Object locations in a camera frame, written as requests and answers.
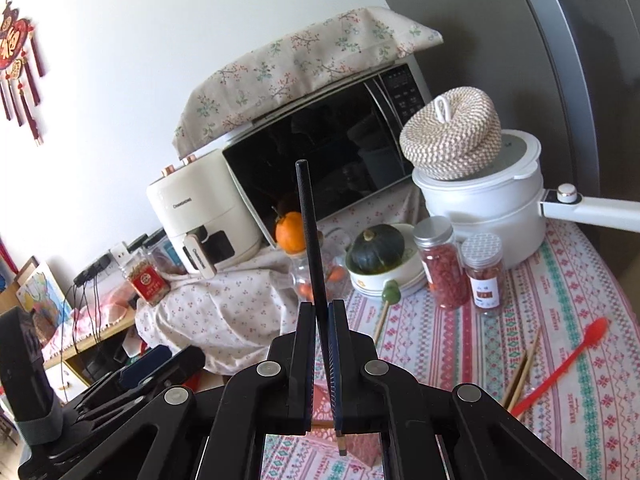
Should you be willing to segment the pink perforated utensil holder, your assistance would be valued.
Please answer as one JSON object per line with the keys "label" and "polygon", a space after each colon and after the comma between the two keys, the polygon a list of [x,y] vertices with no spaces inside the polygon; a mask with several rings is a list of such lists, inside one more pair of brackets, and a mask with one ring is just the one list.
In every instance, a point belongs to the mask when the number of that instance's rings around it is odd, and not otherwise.
{"label": "pink perforated utensil holder", "polygon": [[[306,436],[319,444],[332,444],[338,450],[330,395],[325,382],[316,382],[312,389],[311,430]],[[348,434],[344,437],[344,445],[346,456],[362,466],[373,467],[381,463],[382,448],[378,434]]]}

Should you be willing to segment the bamboo chopstick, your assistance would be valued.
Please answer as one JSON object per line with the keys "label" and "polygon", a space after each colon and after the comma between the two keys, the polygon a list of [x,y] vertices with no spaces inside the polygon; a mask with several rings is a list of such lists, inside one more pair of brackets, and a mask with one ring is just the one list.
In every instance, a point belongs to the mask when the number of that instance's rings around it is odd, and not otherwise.
{"label": "bamboo chopstick", "polygon": [[518,403],[518,400],[520,400],[530,368],[532,367],[534,362],[534,356],[537,350],[540,333],[541,328],[538,328],[533,342],[525,351],[524,356],[522,356],[521,362],[520,364],[518,364],[518,368],[516,369],[513,377],[509,382],[508,388],[506,388],[506,392],[503,395],[501,404],[507,411],[511,411],[512,408],[514,408],[514,406]]}
{"label": "bamboo chopstick", "polygon": [[508,385],[506,386],[506,391],[504,392],[504,395],[502,397],[501,400],[501,405],[504,408],[507,408],[511,402],[512,396],[514,395],[516,386],[518,385],[518,382],[520,381],[521,378],[521,374],[523,373],[524,367],[527,364],[528,361],[528,357],[527,354],[524,353],[522,355],[521,361],[518,363],[518,367],[515,369],[515,372],[513,373],[510,382],[508,383]]}

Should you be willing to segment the red plastic spoon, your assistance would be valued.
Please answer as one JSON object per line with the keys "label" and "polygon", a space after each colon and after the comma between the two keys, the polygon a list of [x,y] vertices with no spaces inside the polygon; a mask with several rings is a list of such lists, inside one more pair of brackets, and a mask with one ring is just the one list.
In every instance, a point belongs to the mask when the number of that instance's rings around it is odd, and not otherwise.
{"label": "red plastic spoon", "polygon": [[524,400],[521,400],[510,409],[510,413],[514,417],[520,417],[521,414],[531,408],[556,382],[565,374],[574,362],[590,347],[596,346],[608,331],[608,319],[604,316],[597,318],[589,324],[585,330],[582,342],[572,351],[572,353],[547,377],[541,385],[539,385],[532,393],[529,393]]}

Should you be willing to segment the black chopstick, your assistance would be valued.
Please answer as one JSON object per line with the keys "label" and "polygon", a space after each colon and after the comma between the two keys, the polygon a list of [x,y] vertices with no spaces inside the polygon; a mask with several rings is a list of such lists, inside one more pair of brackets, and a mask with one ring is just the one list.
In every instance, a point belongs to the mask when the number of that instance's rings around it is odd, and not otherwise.
{"label": "black chopstick", "polygon": [[[306,159],[298,160],[295,163],[295,168],[298,184],[300,211],[302,212],[303,216],[306,253],[311,262],[322,263],[316,213],[314,212],[314,196],[312,195],[308,162],[306,161]],[[328,300],[326,299],[326,293],[324,292],[322,281],[314,283],[314,288],[316,290],[314,291],[314,301],[312,303],[314,304],[314,308],[316,309],[316,318],[318,333],[320,337],[323,365],[324,370],[326,371],[326,384],[328,385],[329,392],[332,392],[333,382],[330,367],[331,359],[328,336]]]}

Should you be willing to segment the floral cloth under appliances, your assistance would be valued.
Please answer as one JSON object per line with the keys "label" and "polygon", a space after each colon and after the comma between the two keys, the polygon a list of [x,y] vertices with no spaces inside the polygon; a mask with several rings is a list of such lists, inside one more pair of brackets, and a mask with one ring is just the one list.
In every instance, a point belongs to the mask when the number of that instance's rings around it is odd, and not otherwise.
{"label": "floral cloth under appliances", "polygon": [[[421,192],[404,181],[320,221],[318,228],[328,237],[326,244],[337,245],[368,226],[413,224],[425,216]],[[231,376],[264,360],[273,338],[295,330],[299,299],[289,265],[282,250],[265,247],[209,281],[169,274],[170,292],[159,304],[137,302],[138,335],[151,348],[198,347],[206,370]]]}

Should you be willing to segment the red tea tin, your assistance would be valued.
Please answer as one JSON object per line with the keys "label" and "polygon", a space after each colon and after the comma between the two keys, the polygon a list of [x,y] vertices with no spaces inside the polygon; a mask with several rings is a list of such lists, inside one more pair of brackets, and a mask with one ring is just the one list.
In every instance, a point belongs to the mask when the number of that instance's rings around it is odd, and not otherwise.
{"label": "red tea tin", "polygon": [[152,263],[140,261],[126,271],[129,281],[138,295],[151,306],[156,306],[170,291],[168,283]]}

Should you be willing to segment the cream air fryer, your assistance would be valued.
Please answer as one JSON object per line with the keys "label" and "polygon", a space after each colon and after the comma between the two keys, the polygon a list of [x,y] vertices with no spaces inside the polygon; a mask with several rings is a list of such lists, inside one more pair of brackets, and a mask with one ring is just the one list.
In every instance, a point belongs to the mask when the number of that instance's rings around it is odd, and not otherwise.
{"label": "cream air fryer", "polygon": [[149,201],[186,270],[206,280],[252,258],[262,244],[222,151],[167,167],[150,184]]}

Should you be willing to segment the patterned tablecloth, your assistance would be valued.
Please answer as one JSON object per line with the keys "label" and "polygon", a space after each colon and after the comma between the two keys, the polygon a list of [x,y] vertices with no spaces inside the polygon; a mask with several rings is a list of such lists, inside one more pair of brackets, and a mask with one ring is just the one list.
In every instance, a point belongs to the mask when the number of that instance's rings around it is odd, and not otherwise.
{"label": "patterned tablecloth", "polygon": [[[585,351],[522,417],[522,423],[588,479],[639,474],[639,326],[613,274],[570,222],[551,221],[539,249],[506,274],[506,303],[484,315],[445,311],[427,290],[390,307],[378,354],[432,387],[472,382],[501,399],[541,328],[525,390],[540,385],[608,319],[600,344]],[[375,330],[382,304],[345,286],[349,325]]]}

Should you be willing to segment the goji berry jar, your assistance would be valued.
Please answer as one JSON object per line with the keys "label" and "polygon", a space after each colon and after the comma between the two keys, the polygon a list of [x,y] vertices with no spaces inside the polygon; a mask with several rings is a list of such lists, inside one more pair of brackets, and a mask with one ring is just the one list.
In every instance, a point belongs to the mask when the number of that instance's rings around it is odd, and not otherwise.
{"label": "goji berry jar", "polygon": [[466,304],[470,296],[468,279],[450,220],[443,216],[421,220],[413,229],[413,239],[436,306],[454,310]]}

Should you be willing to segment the white ceramic bowl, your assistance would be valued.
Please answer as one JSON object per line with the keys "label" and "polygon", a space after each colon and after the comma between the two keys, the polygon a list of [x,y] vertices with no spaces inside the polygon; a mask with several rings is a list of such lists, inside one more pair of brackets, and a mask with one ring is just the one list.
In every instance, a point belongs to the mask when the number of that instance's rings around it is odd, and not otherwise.
{"label": "white ceramic bowl", "polygon": [[413,226],[407,223],[393,223],[405,241],[405,251],[401,263],[393,269],[379,274],[360,274],[352,270],[349,258],[345,258],[352,287],[368,297],[381,297],[389,282],[395,282],[401,296],[410,296],[427,284],[422,260],[413,239]]}

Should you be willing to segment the glass jar with tomatoes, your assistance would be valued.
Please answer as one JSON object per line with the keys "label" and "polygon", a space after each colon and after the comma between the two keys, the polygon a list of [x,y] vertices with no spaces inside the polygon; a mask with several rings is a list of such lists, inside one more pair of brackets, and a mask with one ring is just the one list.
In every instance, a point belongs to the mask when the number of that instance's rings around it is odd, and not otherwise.
{"label": "glass jar with tomatoes", "polygon": [[302,301],[314,301],[314,283],[323,282],[327,300],[341,298],[348,282],[342,260],[322,252],[322,263],[313,263],[304,252],[290,257],[290,271],[294,292]]}

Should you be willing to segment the hawthorn slice jar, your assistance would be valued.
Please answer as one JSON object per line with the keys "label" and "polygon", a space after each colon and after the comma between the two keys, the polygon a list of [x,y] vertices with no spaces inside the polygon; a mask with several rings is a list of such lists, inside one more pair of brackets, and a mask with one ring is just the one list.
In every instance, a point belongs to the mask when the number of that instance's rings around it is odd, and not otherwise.
{"label": "hawthorn slice jar", "polygon": [[504,296],[501,238],[494,233],[473,234],[462,243],[461,257],[474,307],[483,314],[497,313]]}

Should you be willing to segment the dark green squash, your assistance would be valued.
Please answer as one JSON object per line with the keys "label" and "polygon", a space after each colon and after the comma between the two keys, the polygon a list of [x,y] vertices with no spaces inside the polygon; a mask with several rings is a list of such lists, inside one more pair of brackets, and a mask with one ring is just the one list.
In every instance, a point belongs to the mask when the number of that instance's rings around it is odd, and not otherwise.
{"label": "dark green squash", "polygon": [[405,240],[401,232],[388,224],[362,231],[349,249],[350,268],[358,274],[381,274],[401,263]]}

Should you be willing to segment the orange tangerine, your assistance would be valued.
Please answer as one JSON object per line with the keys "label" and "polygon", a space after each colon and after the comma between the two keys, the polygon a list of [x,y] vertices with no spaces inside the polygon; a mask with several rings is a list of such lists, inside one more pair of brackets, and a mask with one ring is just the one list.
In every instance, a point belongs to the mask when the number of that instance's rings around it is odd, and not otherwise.
{"label": "orange tangerine", "polygon": [[298,211],[280,217],[274,234],[277,244],[287,254],[299,254],[306,249],[303,216]]}

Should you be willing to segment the white electric pot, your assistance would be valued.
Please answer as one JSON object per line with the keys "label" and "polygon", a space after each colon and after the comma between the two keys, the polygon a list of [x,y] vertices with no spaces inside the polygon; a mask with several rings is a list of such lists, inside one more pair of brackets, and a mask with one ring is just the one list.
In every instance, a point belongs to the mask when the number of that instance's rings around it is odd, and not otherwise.
{"label": "white electric pot", "polygon": [[412,180],[423,193],[427,211],[448,218],[458,240],[480,232],[498,235],[508,268],[536,252],[548,219],[639,231],[637,202],[587,196],[570,183],[546,188],[540,155],[536,136],[506,129],[498,157],[478,174],[439,181],[416,169]]}

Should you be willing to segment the woven rattan basket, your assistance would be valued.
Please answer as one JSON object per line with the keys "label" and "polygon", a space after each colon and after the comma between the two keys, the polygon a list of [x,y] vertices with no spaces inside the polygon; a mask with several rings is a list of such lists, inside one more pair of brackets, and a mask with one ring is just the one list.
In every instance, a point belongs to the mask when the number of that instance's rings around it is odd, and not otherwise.
{"label": "woven rattan basket", "polygon": [[500,119],[485,91],[453,88],[408,120],[399,143],[405,158],[427,177],[458,180],[476,174],[498,156]]}

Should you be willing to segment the black microwave oven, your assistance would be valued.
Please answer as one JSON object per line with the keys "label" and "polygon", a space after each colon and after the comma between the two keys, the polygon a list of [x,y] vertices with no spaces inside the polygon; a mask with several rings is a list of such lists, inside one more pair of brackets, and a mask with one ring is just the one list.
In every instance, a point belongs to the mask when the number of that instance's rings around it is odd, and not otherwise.
{"label": "black microwave oven", "polygon": [[410,176],[399,136],[424,107],[421,84],[409,64],[394,64],[324,89],[224,148],[243,200],[269,244],[276,241],[277,218],[299,207],[299,159],[309,165],[319,220]]}

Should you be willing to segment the red chinese knot ornament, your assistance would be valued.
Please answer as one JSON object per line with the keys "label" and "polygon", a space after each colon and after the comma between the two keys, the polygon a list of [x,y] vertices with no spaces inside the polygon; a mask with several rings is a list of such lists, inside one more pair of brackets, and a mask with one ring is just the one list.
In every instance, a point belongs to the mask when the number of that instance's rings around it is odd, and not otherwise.
{"label": "red chinese knot ornament", "polygon": [[43,137],[36,108],[41,104],[37,78],[46,76],[36,36],[36,26],[11,0],[1,12],[1,110],[8,122],[27,126],[34,141]]}

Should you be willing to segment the floral cloth cover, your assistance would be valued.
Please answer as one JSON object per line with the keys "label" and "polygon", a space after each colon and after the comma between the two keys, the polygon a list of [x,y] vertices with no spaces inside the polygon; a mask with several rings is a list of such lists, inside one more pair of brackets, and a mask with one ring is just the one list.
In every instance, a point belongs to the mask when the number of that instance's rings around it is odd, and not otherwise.
{"label": "floral cloth cover", "polygon": [[251,50],[191,93],[175,131],[181,159],[329,84],[439,46],[442,34],[390,9],[349,10]]}

